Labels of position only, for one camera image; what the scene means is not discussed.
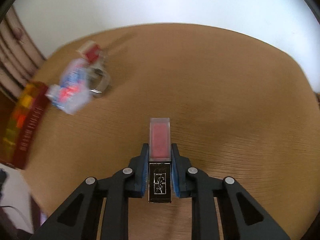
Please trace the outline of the red lipstick with gold cap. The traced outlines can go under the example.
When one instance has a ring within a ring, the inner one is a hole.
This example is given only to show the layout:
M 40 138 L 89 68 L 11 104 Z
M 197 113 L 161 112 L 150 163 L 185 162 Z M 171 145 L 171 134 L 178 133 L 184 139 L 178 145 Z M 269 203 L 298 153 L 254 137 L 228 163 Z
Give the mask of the red lipstick with gold cap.
M 171 202 L 170 119 L 151 118 L 149 131 L 149 202 Z

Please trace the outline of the blue red dental floss box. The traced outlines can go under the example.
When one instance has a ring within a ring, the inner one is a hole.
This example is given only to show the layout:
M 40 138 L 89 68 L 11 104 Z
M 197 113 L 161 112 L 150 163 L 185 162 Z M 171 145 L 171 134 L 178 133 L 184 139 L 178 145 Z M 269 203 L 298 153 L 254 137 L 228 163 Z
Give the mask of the blue red dental floss box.
M 70 115 L 88 104 L 92 96 L 88 88 L 87 61 L 81 58 L 72 60 L 59 84 L 48 88 L 46 97 L 53 106 Z

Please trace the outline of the silver metal nail clipper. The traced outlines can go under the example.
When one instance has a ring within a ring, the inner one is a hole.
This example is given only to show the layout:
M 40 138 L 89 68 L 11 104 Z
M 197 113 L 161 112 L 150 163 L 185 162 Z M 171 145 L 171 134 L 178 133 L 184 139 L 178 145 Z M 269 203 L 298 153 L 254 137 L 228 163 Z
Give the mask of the silver metal nail clipper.
M 104 95 L 110 86 L 111 77 L 105 67 L 99 63 L 90 66 L 87 69 L 88 73 L 88 88 L 94 98 Z

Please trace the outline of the clear box with red packet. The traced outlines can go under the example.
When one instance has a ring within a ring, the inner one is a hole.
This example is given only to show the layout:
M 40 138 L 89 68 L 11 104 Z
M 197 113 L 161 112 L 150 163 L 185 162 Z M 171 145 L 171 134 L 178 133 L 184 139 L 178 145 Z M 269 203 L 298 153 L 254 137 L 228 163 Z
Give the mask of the clear box with red packet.
M 89 64 L 93 64 L 101 58 L 102 49 L 97 42 L 89 40 L 77 50 L 77 53 Z

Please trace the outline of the red gold metal tin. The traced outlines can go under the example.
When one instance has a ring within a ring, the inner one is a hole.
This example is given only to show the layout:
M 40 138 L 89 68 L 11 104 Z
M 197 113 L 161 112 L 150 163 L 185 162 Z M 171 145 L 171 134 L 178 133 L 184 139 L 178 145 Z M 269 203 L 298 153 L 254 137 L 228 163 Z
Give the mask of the red gold metal tin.
M 1 153 L 1 163 L 4 165 L 25 169 L 31 143 L 49 104 L 47 90 L 48 86 L 45 83 L 32 81 L 18 97 L 3 138 L 4 151 Z

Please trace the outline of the beige patterned curtain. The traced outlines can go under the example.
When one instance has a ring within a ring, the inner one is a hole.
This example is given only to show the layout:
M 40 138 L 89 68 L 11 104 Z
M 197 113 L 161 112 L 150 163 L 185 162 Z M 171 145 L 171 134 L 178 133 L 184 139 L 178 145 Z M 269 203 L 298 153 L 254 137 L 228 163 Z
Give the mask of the beige patterned curtain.
M 16 101 L 45 60 L 11 7 L 1 20 L 1 93 Z

